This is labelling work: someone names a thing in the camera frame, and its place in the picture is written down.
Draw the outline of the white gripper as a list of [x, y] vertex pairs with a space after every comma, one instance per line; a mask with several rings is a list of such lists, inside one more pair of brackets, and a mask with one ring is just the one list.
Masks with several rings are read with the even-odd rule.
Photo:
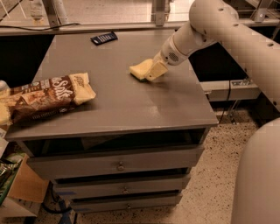
[[177, 66], [189, 57], [189, 49], [184, 38], [171, 35], [153, 59], [148, 60], [148, 70], [145, 79], [154, 81], [168, 71], [167, 64]]

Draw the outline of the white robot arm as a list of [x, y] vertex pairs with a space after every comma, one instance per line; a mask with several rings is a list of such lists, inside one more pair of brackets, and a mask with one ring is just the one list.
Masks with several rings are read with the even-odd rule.
[[[280, 105], [280, 45], [239, 22], [222, 0], [194, 0], [189, 20], [164, 43], [154, 62], [171, 65], [220, 43], [275, 108]], [[264, 124], [242, 152], [231, 224], [280, 224], [280, 119]]]

